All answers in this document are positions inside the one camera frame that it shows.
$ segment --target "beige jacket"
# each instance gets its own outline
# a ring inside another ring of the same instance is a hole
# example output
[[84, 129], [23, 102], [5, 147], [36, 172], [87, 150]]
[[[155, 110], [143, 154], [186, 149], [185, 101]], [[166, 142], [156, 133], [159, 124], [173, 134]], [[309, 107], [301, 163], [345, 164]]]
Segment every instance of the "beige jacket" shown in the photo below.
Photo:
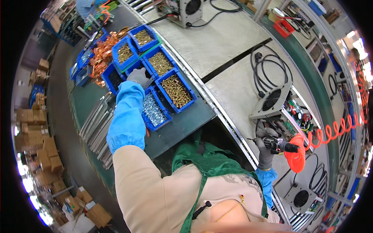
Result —
[[[149, 156], [139, 147], [124, 146], [113, 155], [115, 187], [123, 218], [132, 233], [178, 233], [193, 207], [201, 185], [202, 175], [194, 164], [182, 166], [171, 176], [161, 173]], [[245, 196], [245, 208], [250, 221], [279, 223], [279, 216], [268, 209], [263, 218], [263, 194], [257, 182], [244, 174], [209, 177], [196, 209], [206, 201], [215, 204]], [[210, 210], [205, 208], [196, 224], [208, 223]]]

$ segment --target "orange coiled air hose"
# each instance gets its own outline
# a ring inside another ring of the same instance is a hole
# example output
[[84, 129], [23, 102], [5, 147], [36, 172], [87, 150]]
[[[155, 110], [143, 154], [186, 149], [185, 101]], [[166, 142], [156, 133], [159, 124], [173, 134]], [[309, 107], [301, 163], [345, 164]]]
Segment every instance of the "orange coiled air hose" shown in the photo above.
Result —
[[107, 0], [107, 2], [105, 2], [104, 4], [101, 5], [102, 8], [105, 8], [103, 11], [101, 11], [102, 14], [106, 14], [107, 15], [107, 18], [105, 19], [104, 23], [107, 22], [107, 20], [109, 19], [110, 17], [110, 13], [107, 11], [110, 6], [107, 6], [106, 4], [108, 4], [110, 2], [110, 0]]
[[[361, 116], [363, 123], [366, 124], [368, 121], [365, 120], [363, 110], [361, 110], [360, 116]], [[341, 119], [341, 129], [342, 129], [341, 132], [339, 132], [338, 123], [333, 122], [333, 129], [335, 132], [334, 136], [332, 136], [332, 128], [330, 127], [330, 125], [327, 125], [325, 127], [325, 133], [327, 137], [326, 141], [323, 140], [323, 131], [321, 129], [318, 129], [316, 131], [316, 135], [319, 140], [319, 143], [317, 145], [314, 145], [312, 143], [312, 133], [308, 132], [309, 144], [306, 148], [304, 147], [304, 139], [302, 138], [302, 135], [298, 133], [295, 137], [293, 137], [290, 140], [291, 144], [295, 144], [299, 146], [298, 152], [287, 152], [287, 151], [284, 152], [284, 156], [288, 161], [290, 169], [293, 170], [295, 173], [299, 173], [303, 170], [305, 166], [305, 151], [307, 151], [311, 146], [316, 149], [321, 144], [328, 144], [331, 140], [336, 139], [338, 136], [341, 136], [342, 134], [349, 132], [351, 129], [355, 129], [359, 125], [362, 125], [360, 124], [360, 120], [358, 118], [357, 113], [354, 113], [354, 119], [355, 119], [355, 125], [352, 125], [351, 115], [350, 114], [347, 115], [347, 123], [349, 127], [346, 129], [345, 119], [342, 118]]]
[[[360, 117], [361, 117], [364, 124], [366, 124], [368, 122], [364, 117], [364, 111], [363, 110], [361, 110], [361, 112], [360, 112]], [[308, 132], [309, 144], [305, 148], [305, 150], [308, 150], [311, 146], [313, 148], [317, 148], [321, 144], [328, 144], [331, 140], [336, 139], [338, 136], [341, 136], [342, 134], [349, 132], [351, 129], [355, 129], [359, 125], [362, 125], [362, 124], [360, 124], [358, 114], [356, 112], [354, 113], [354, 119], [355, 119], [355, 125], [352, 125], [351, 115], [350, 114], [347, 115], [347, 122], [348, 122], [349, 127], [346, 129], [346, 121], [345, 121], [345, 119], [341, 118], [341, 128], [342, 128], [341, 132], [339, 132], [338, 123], [333, 122], [333, 129], [334, 129], [334, 132], [335, 132], [334, 136], [332, 136], [332, 128], [330, 127], [330, 125], [327, 125], [325, 127], [325, 133], [326, 133], [326, 137], [327, 137], [326, 141], [323, 140], [323, 131], [321, 129], [318, 129], [316, 131], [316, 136], [317, 136], [317, 139], [319, 140], [319, 143], [317, 145], [314, 145], [312, 143], [312, 133]]]

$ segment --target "brass screw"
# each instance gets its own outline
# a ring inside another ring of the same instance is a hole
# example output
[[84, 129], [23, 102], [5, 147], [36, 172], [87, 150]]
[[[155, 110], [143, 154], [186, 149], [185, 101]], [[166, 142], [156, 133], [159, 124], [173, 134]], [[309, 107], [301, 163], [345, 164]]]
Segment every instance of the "brass screw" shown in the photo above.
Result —
[[145, 29], [139, 31], [136, 35], [134, 35], [134, 37], [137, 39], [139, 45], [144, 45], [149, 43], [150, 41], [153, 41], [153, 39], [150, 37]]
[[172, 75], [163, 80], [161, 86], [177, 108], [182, 108], [192, 100], [190, 94], [187, 92], [187, 89], [181, 83], [177, 75]]
[[119, 63], [123, 63], [125, 60], [129, 59], [133, 55], [131, 49], [129, 48], [128, 44], [123, 45], [118, 50], [118, 60]]
[[154, 56], [149, 58], [148, 61], [153, 66], [154, 70], [156, 70], [159, 76], [164, 75], [173, 68], [172, 64], [168, 61], [168, 59], [162, 52], [157, 52]]

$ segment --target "apron strap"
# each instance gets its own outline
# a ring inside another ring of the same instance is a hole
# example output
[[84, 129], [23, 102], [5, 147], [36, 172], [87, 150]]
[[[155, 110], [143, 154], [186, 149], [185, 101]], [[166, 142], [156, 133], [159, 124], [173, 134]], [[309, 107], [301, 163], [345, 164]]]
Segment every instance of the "apron strap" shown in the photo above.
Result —
[[202, 176], [200, 191], [198, 192], [197, 200], [195, 201], [192, 209], [189, 211], [187, 217], [185, 218], [184, 223], [181, 226], [180, 232], [184, 232], [184, 233], [189, 233], [190, 232], [190, 228], [192, 226], [192, 217], [193, 217], [194, 211], [195, 211], [195, 209], [198, 205], [198, 200], [200, 199], [200, 196], [201, 196], [203, 187], [206, 184], [206, 181], [207, 181], [207, 176]]

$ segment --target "blue sleeve cover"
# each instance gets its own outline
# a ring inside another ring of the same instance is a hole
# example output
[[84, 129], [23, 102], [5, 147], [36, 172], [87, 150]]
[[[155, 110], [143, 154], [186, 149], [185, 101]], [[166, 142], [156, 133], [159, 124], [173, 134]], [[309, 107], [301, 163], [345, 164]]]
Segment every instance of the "blue sleeve cover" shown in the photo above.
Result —
[[145, 92], [140, 84], [125, 81], [119, 85], [117, 106], [106, 136], [112, 154], [126, 145], [145, 148], [145, 123], [141, 117], [144, 98]]
[[262, 171], [259, 168], [255, 170], [255, 174], [258, 176], [258, 179], [263, 187], [263, 196], [266, 200], [268, 208], [272, 208], [272, 182], [277, 178], [277, 172], [271, 168], [268, 171]]

